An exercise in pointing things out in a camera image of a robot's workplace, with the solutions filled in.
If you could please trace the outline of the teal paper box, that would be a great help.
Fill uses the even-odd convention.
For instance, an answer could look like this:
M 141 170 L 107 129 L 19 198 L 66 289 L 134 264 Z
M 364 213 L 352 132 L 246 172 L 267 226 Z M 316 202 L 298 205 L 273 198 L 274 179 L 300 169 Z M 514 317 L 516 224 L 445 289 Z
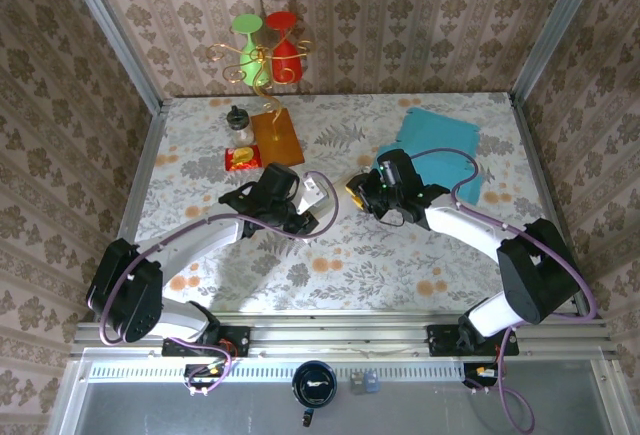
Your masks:
M 477 125 L 414 107 L 407 111 L 396 140 L 382 146 L 375 159 L 393 149 L 402 149 L 413 156 L 437 148 L 456 149 L 475 158 L 478 144 Z M 425 185 L 437 184 L 448 189 L 474 173 L 470 161 L 452 152 L 423 155 L 412 163 Z

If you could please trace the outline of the red snack packet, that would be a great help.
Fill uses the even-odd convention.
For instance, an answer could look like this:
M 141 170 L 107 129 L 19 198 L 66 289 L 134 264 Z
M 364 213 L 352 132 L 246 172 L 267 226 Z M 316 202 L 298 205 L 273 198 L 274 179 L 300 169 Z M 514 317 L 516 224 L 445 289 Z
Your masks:
M 262 167 L 261 155 L 257 145 L 226 148 L 224 160 L 227 172 Z

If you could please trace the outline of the small glass jar, black lid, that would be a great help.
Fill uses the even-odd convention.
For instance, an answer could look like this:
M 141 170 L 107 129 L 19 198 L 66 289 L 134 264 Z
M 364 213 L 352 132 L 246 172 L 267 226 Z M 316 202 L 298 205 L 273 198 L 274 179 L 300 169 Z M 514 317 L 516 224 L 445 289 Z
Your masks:
M 226 120 L 237 147 L 250 146 L 253 144 L 254 133 L 249 114 L 246 110 L 233 105 L 227 113 Z

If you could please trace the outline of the floral patterned table cover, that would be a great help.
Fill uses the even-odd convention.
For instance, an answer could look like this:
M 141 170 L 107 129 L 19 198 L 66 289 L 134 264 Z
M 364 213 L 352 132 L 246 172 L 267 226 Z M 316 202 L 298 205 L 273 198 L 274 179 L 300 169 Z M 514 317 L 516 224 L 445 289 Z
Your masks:
M 422 108 L 479 127 L 476 159 L 483 184 L 478 205 L 521 224 L 544 216 L 509 97 L 504 93 L 286 96 L 304 152 L 304 169 L 333 182 L 366 171 L 391 143 L 406 112 Z M 226 192 L 258 178 L 229 172 L 227 112 L 262 110 L 254 97 L 184 98 L 162 114 L 135 231 L 143 241 L 203 214 Z M 419 310 L 462 312 L 501 286 L 497 265 L 450 237 L 360 212 L 348 197 L 332 229 L 312 241 L 269 231 L 191 263 L 164 288 L 168 298 L 195 301 L 215 313 L 269 310 Z

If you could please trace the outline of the red plastic wine glass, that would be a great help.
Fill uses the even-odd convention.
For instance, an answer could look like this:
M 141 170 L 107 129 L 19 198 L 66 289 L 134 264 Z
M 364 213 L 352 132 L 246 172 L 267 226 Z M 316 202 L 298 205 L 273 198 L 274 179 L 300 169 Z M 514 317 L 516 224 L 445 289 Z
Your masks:
M 278 11 L 267 16 L 267 26 L 279 32 L 280 39 L 271 51 L 272 76 L 278 84 L 297 83 L 302 78 L 301 56 L 288 37 L 296 24 L 296 16 Z

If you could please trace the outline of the green plastic wine glass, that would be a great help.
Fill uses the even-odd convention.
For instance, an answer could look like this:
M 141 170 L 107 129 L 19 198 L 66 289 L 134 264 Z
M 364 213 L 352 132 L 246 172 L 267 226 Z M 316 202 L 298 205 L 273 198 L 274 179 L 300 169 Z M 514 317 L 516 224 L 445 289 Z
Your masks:
M 246 44 L 239 56 L 239 71 L 242 82 L 250 87 L 265 86 L 270 83 L 270 73 L 267 65 L 259 59 L 253 36 L 262 28 L 262 19 L 251 13 L 238 15 L 234 18 L 231 30 L 246 36 Z

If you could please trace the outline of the black round mug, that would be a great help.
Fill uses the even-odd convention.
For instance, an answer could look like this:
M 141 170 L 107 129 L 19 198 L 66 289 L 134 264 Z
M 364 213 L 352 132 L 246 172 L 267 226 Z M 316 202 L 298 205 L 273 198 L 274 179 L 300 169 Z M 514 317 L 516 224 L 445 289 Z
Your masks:
M 292 392 L 304 407 L 302 426 L 309 428 L 314 412 L 327 406 L 337 393 L 337 377 L 326 363 L 311 360 L 302 363 L 292 377 Z

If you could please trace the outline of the black power connector block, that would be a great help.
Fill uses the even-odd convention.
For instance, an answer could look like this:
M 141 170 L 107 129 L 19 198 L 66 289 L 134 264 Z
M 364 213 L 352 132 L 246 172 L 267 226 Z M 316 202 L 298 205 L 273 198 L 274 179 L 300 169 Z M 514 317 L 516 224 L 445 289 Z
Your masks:
M 184 370 L 184 384 L 194 393 L 204 393 L 212 389 L 225 370 L 224 363 L 206 365 L 187 364 Z
M 489 389 L 498 383 L 498 366 L 496 362 L 465 363 L 463 385 L 469 389 Z

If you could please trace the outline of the grey metal lower shelf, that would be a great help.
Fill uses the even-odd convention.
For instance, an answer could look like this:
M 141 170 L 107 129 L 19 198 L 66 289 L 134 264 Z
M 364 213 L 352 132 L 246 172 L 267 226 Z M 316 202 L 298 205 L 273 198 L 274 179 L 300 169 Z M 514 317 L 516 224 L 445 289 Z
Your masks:
M 90 386 L 75 429 L 63 435 L 518 435 L 499 397 L 453 384 L 386 383 L 334 400 L 302 424 L 285 383 L 231 383 L 209 396 L 179 384 Z

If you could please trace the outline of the aluminium table end rail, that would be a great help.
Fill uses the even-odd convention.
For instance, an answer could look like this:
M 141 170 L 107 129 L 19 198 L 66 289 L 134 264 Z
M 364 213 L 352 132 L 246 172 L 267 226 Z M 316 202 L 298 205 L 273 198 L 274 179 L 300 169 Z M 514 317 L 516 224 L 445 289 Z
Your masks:
M 288 361 L 424 360 L 430 356 L 427 326 L 457 325 L 458 321 L 457 314 L 447 312 L 366 310 L 227 312 L 217 317 L 222 325 L 251 329 L 250 358 Z M 509 342 L 506 353 L 515 361 L 611 359 L 616 354 L 616 345 L 601 320 L 569 324 L 550 318 L 540 325 L 518 328 Z

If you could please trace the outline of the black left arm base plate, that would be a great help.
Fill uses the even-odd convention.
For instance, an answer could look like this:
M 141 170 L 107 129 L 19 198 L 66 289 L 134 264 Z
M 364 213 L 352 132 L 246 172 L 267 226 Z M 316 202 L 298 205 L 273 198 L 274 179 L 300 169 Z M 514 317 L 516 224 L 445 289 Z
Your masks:
M 232 358 L 247 357 L 250 348 L 251 329 L 246 326 L 221 325 L 205 332 L 194 342 L 197 348 L 189 348 L 169 339 L 163 341 L 162 355 L 165 357 L 205 357 L 219 356 L 217 351 L 203 348 L 216 346 L 226 350 Z

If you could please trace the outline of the aluminium table side rail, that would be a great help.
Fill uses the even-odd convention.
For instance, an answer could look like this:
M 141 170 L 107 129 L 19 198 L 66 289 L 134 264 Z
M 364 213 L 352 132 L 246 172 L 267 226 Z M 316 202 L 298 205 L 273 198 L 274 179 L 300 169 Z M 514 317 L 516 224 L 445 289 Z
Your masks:
M 532 177 L 534 179 L 540 204 L 544 211 L 545 216 L 554 223 L 556 228 L 560 232 L 560 236 L 567 246 L 569 246 L 569 242 L 566 239 L 565 233 L 562 228 L 561 220 L 555 210 L 555 206 L 553 204 L 551 191 L 547 184 L 547 177 L 542 166 L 540 157 L 538 155 L 536 145 L 534 143 L 533 136 L 529 130 L 529 126 L 526 120 L 527 110 L 524 106 L 524 103 L 516 98 L 515 95 L 508 93 L 508 98 L 511 104 L 511 107 L 514 112 L 514 118 L 516 121 L 516 125 L 518 127 L 521 141 L 526 152 L 527 160 L 532 172 Z
M 171 101 L 163 102 L 159 111 L 151 119 L 117 232 L 117 240 L 124 239 L 129 243 L 135 240 L 155 160 L 165 133 L 170 105 Z

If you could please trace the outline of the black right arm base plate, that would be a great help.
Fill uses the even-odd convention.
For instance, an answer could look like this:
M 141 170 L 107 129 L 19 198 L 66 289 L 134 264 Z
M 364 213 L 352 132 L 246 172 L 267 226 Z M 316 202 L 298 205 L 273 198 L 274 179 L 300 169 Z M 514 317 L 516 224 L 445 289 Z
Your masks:
M 506 331 L 502 330 L 483 342 L 472 342 L 471 344 L 462 340 L 459 327 L 453 324 L 428 325 L 426 334 L 429 355 L 432 357 L 496 357 Z

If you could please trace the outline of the aluminium frame post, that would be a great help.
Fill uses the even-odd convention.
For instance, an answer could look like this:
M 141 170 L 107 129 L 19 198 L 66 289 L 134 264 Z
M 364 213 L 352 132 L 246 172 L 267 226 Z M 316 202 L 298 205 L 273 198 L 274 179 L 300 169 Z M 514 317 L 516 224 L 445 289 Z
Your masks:
M 531 94 L 584 0 L 556 0 L 511 91 L 514 105 Z
M 163 99 L 147 75 L 111 4 L 108 0 L 84 1 L 149 112 L 153 116 L 158 115 L 163 106 Z

